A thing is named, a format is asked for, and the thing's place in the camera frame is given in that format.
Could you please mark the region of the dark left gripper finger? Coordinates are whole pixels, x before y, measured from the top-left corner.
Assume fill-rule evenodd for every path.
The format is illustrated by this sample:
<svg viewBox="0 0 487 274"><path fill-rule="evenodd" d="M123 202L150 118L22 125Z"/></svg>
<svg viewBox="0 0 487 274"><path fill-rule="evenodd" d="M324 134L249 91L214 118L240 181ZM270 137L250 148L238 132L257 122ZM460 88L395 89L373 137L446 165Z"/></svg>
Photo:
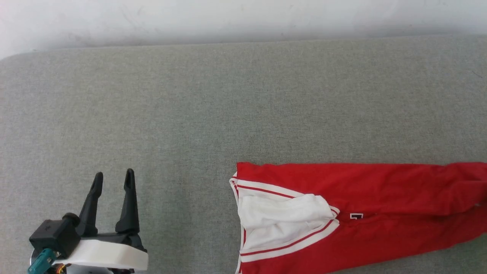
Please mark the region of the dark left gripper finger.
<svg viewBox="0 0 487 274"><path fill-rule="evenodd" d="M99 197L102 194L103 178L102 172L96 173L90 191L80 211L80 224L76 228L76 231L81 237L94 237L98 234L96 214Z"/></svg>
<svg viewBox="0 0 487 274"><path fill-rule="evenodd" d="M117 234L139 233L138 203L134 170L128 169L124 180L124 202L119 221L115 224Z"/></svg>

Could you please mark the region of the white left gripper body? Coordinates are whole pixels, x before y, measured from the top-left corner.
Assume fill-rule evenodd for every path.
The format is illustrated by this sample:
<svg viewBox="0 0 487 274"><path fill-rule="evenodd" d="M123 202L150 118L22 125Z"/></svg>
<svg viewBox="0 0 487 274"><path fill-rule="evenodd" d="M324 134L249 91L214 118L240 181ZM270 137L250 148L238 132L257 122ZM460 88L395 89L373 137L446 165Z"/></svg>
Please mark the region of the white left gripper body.
<svg viewBox="0 0 487 274"><path fill-rule="evenodd" d="M69 257L33 250L32 274L134 274L148 269L148 251L138 234L84 237Z"/></svg>

